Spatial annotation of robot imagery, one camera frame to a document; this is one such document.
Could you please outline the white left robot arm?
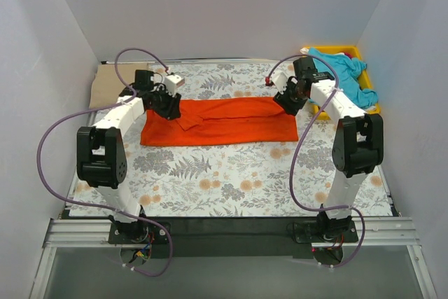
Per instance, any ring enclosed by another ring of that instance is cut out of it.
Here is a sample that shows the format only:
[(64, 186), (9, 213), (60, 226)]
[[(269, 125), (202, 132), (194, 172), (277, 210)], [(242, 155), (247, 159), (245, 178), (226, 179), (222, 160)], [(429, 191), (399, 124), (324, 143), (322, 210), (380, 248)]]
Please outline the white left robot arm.
[(152, 111), (166, 120), (181, 117), (181, 94), (185, 79), (169, 74), (155, 82), (156, 74), (136, 70), (134, 82), (119, 94), (118, 106), (99, 122), (77, 131), (78, 178), (97, 190), (113, 214), (109, 216), (118, 233), (132, 242), (142, 242), (149, 224), (142, 220), (143, 207), (123, 185), (127, 175), (127, 157), (123, 135), (138, 117)]

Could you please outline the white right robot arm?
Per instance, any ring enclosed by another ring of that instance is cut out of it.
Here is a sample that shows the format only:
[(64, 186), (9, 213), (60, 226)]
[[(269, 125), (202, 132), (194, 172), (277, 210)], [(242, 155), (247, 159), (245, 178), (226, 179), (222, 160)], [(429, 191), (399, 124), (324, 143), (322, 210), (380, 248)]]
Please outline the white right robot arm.
[(320, 72), (312, 55), (293, 55), (294, 74), (287, 76), (272, 69), (265, 79), (274, 86), (274, 101), (290, 116), (296, 116), (308, 100), (316, 102), (336, 125), (332, 162), (336, 172), (326, 201), (317, 208), (299, 207), (316, 213), (293, 224), (298, 243), (330, 242), (356, 234), (354, 201), (361, 184), (384, 158), (384, 121), (378, 113), (357, 107), (340, 88), (340, 79), (332, 66)]

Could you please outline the orange t shirt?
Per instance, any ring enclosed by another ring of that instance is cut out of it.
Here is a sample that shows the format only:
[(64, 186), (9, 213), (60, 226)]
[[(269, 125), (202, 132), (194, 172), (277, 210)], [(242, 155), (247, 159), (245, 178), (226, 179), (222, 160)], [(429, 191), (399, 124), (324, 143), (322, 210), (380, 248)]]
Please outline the orange t shirt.
[(270, 97), (182, 100), (181, 117), (146, 114), (142, 146), (218, 146), (251, 142), (297, 141), (295, 116)]

